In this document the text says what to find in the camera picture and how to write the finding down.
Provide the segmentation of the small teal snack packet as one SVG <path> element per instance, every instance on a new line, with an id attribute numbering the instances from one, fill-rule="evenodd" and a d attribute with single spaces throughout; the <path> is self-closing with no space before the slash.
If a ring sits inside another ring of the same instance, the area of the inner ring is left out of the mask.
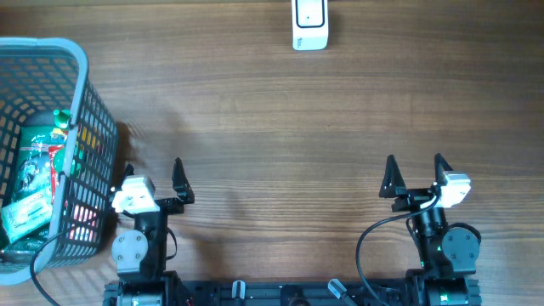
<path id="1" fill-rule="evenodd" d="M 41 189 L 1 210 L 3 228 L 9 243 L 16 242 L 48 223 L 52 216 L 51 191 Z"/>

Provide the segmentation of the red sauce bottle green cap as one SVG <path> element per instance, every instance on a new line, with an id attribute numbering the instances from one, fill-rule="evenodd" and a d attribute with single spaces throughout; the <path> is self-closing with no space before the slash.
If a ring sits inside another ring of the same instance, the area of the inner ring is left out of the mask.
<path id="1" fill-rule="evenodd" d="M 54 123 L 57 128 L 60 128 L 62 131 L 66 132 L 68 130 L 70 121 L 71 121 L 71 113 L 68 109 L 54 110 Z M 61 148 L 55 154 L 54 161 L 53 161 L 53 166 L 57 173 L 62 171 L 64 158 L 65 158 L 65 149 Z"/>

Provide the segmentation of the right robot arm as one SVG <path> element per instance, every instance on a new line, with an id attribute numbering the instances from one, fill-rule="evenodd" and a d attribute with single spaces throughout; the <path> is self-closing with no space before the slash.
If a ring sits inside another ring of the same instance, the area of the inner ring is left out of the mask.
<path id="1" fill-rule="evenodd" d="M 379 191 L 391 198 L 394 213 L 406 212 L 413 224 L 412 234 L 424 274 L 429 278 L 462 278 L 476 272 L 481 235 L 466 224 L 449 224 L 445 211 L 460 204 L 471 190 L 471 179 L 447 163 L 441 154 L 434 157 L 435 180 L 427 188 L 409 189 L 393 155 L 386 160 Z"/>

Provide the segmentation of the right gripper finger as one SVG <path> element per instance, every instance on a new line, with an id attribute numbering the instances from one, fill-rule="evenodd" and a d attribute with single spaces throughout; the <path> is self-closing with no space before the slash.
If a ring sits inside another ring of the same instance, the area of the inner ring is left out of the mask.
<path id="1" fill-rule="evenodd" d="M 400 168 L 394 155 L 389 155 L 386 160 L 385 173 L 378 196 L 380 198 L 397 198 L 405 195 L 405 181 Z"/>
<path id="2" fill-rule="evenodd" d="M 440 153 L 437 153 L 434 156 L 435 182 L 439 185 L 446 185 L 446 175 L 451 171 L 452 167 Z"/>

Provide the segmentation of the large green snack bag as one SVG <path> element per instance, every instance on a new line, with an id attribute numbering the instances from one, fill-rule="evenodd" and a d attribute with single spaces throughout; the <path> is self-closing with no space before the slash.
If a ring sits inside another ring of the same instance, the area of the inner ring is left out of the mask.
<path id="1" fill-rule="evenodd" d="M 10 200 L 19 201 L 50 186 L 49 147 L 65 144 L 68 131 L 55 126 L 23 127 Z"/>

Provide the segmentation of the red Nescafe coffee stick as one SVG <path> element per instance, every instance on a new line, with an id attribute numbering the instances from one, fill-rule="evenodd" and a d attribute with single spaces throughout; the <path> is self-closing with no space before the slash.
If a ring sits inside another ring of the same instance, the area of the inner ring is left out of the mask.
<path id="1" fill-rule="evenodd" d="M 63 169 L 65 146 L 63 144 L 51 144 L 48 147 L 48 156 L 50 161 L 51 204 L 53 205 L 56 190 L 60 185 L 59 173 Z"/>

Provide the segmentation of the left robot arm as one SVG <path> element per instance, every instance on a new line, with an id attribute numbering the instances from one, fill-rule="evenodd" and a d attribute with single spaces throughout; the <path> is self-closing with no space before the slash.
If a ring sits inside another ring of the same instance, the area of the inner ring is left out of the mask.
<path id="1" fill-rule="evenodd" d="M 133 229 L 121 233 L 113 242 L 111 255 L 117 274 L 126 282 L 157 281 L 166 269 L 167 238 L 171 235 L 167 220 L 184 212 L 195 202 L 195 194 L 185 175 L 180 158 L 173 164 L 174 197 L 155 198 L 156 187 L 150 176 L 136 175 L 127 165 L 125 177 L 115 189 L 111 206 L 116 213 L 133 219 Z"/>

